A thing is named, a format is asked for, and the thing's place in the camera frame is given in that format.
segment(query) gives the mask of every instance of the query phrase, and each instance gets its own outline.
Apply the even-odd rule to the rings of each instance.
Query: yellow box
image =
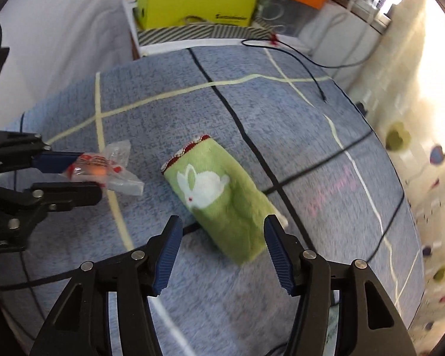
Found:
[[[249,26],[257,0],[137,0],[143,29],[185,25],[189,16],[210,23]]]

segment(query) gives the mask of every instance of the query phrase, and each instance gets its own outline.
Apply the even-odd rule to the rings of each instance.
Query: white rabbit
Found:
[[[195,174],[195,185],[190,189],[188,175],[190,170]],[[186,166],[185,175],[178,172],[177,174],[178,186],[185,195],[186,206],[188,209],[195,207],[197,209],[204,209],[212,204],[224,191],[224,187],[229,183],[229,176],[224,175],[219,178],[219,175],[212,171],[203,171],[197,173],[192,165]]]

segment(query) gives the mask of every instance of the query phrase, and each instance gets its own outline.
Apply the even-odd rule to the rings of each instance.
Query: green towel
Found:
[[[216,245],[238,265],[267,247],[267,215],[275,214],[287,226],[241,165],[209,135],[178,151],[161,171]]]

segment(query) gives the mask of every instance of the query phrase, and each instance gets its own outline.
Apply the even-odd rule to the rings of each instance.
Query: silver screw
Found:
[[[94,264],[90,261],[86,261],[81,264],[82,271],[90,271],[93,268]]]
[[[307,259],[307,260],[314,260],[317,257],[317,254],[313,251],[313,250],[305,250],[303,252],[303,256]]]
[[[145,257],[145,253],[141,250],[136,250],[132,253],[132,258],[134,260],[141,260],[144,257]]]
[[[8,221],[8,229],[18,229],[20,227],[20,220],[18,218],[12,218]]]
[[[368,267],[368,264],[366,263],[365,260],[356,260],[355,266],[358,269],[366,269]]]
[[[33,197],[35,198],[41,198],[44,195],[44,191],[43,190],[34,190],[32,192]]]

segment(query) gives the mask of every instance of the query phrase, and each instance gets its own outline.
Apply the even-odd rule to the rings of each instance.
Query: plastic wrapper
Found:
[[[63,173],[72,182],[97,182],[103,188],[140,196],[144,183],[126,169],[131,152],[128,140],[109,144],[101,153],[84,153]]]

